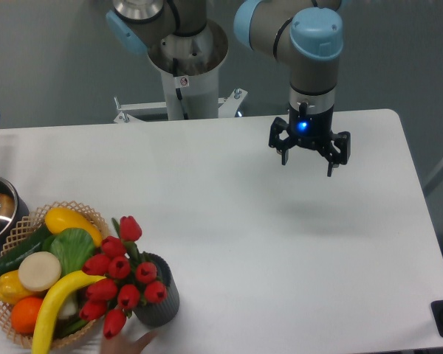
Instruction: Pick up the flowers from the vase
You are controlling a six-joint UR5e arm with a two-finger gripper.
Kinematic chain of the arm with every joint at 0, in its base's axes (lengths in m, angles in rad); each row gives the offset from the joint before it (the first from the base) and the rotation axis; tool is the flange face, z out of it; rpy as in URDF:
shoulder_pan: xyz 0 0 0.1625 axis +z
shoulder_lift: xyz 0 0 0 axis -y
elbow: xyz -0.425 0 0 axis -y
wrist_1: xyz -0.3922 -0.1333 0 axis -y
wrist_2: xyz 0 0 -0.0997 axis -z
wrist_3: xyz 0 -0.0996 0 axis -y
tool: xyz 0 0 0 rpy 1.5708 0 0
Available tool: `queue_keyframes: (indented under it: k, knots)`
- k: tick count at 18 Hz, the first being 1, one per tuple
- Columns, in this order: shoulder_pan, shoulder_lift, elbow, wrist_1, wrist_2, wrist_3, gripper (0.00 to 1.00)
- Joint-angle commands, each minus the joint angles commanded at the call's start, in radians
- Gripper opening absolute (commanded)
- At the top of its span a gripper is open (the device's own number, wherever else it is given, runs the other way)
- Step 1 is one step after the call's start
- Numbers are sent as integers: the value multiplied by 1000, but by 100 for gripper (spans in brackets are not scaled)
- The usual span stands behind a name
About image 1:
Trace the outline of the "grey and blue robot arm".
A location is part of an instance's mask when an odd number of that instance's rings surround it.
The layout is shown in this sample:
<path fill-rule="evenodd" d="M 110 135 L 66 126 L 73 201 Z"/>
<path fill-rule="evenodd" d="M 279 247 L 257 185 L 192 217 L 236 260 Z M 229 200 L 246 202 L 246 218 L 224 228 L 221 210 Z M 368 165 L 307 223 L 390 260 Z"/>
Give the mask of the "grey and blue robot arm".
<path fill-rule="evenodd" d="M 283 159 L 293 147 L 317 151 L 330 169 L 348 162 L 351 135 L 332 131 L 343 22 L 339 1 L 244 1 L 233 30 L 254 52 L 290 71 L 289 117 L 276 118 L 269 146 Z M 206 1 L 114 1 L 106 21 L 127 51 L 147 55 L 161 74 L 168 118 L 220 116 L 219 69 L 224 30 Z"/>

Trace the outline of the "person's hand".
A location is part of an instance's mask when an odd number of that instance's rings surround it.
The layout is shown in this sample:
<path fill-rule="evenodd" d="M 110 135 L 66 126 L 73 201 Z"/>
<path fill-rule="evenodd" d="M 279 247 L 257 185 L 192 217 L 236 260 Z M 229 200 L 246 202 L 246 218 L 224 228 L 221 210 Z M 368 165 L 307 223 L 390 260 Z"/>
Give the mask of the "person's hand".
<path fill-rule="evenodd" d="M 133 341 L 120 333 L 111 339 L 102 338 L 100 354 L 140 354 L 158 336 L 157 331 L 150 331 Z"/>

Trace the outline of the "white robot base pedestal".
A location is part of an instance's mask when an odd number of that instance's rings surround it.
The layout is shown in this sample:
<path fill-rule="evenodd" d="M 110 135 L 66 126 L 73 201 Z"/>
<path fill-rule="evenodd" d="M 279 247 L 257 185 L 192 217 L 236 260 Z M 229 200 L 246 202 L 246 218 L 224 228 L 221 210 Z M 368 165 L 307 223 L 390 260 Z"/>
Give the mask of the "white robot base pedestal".
<path fill-rule="evenodd" d="M 235 88 L 230 95 L 219 96 L 219 70 L 227 58 L 228 38 L 217 23 L 209 20 L 201 32 L 189 37 L 170 34 L 150 48 L 112 14 L 109 23 L 128 51 L 148 56 L 160 73 L 165 96 L 159 103 L 123 105 L 114 98 L 115 122 L 135 122 L 138 117 L 162 114 L 169 120 L 241 116 L 247 91 Z"/>

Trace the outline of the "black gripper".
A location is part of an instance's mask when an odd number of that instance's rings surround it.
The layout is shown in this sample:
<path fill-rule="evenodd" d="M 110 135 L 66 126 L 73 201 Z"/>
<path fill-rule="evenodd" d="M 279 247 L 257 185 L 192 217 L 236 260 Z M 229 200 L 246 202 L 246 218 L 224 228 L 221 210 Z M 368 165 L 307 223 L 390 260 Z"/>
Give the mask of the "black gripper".
<path fill-rule="evenodd" d="M 318 150 L 328 162 L 327 176 L 331 177 L 334 168 L 346 165 L 351 155 L 351 134 L 348 131 L 332 132 L 332 106 L 318 114 L 307 114 L 302 106 L 299 110 L 290 107 L 289 124 L 276 117 L 270 126 L 270 148 L 281 155 L 281 164 L 286 165 L 289 150 L 294 146 Z"/>

